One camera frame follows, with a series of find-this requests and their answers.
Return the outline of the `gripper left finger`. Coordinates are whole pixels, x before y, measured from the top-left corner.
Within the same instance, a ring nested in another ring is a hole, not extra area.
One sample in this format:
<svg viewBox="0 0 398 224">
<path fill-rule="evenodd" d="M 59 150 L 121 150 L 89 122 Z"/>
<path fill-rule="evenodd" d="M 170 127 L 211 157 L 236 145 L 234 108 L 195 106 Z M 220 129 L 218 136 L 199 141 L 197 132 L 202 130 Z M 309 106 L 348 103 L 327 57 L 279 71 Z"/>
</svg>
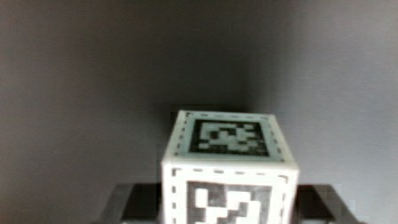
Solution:
<svg viewBox="0 0 398 224">
<path fill-rule="evenodd" d="M 158 183 L 117 184 L 96 224 L 160 224 Z"/>
</svg>

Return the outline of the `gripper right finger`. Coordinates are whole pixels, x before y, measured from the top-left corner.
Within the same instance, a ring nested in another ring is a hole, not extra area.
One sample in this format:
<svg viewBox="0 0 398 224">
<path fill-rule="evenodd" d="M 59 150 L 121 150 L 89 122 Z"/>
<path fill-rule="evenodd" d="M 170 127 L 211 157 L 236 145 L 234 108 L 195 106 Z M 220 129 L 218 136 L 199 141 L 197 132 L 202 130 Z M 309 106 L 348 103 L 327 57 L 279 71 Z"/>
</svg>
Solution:
<svg viewBox="0 0 398 224">
<path fill-rule="evenodd" d="M 304 184 L 297 187 L 293 224 L 368 224 L 355 218 L 329 184 Z"/>
</svg>

